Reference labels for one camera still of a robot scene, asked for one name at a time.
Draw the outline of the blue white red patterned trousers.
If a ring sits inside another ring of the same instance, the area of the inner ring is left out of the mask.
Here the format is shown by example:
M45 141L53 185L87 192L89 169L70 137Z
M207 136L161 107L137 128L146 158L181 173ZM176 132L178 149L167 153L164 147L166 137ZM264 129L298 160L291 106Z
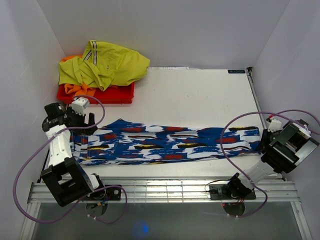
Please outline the blue white red patterned trousers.
M149 165L255 155L256 126L190 128L118 119L93 135L71 133L73 157L83 166Z

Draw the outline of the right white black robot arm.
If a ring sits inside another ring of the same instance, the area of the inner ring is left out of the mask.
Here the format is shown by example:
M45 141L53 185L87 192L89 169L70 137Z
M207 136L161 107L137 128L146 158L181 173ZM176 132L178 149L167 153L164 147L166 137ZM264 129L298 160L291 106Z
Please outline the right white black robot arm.
M232 199L246 198L254 191L254 185L267 176L290 173L320 145L302 119L284 126L275 117L267 121L268 128L263 130L256 149L261 154L260 160L244 173L236 173L225 187Z

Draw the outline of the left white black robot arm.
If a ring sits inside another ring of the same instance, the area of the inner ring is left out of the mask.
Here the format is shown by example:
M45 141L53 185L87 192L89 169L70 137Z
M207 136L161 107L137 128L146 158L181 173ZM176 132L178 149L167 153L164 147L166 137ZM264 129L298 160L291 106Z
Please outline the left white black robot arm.
M71 130L78 134L93 134L98 128L95 115L89 114L85 123L85 109L89 100L80 97L70 106L63 108L58 102L44 107L47 114L42 123L42 130L49 143L48 167L41 172L41 177L56 202L64 207L84 195L91 195L100 200L106 195L106 187L101 178L93 173L88 175L72 155L70 146Z

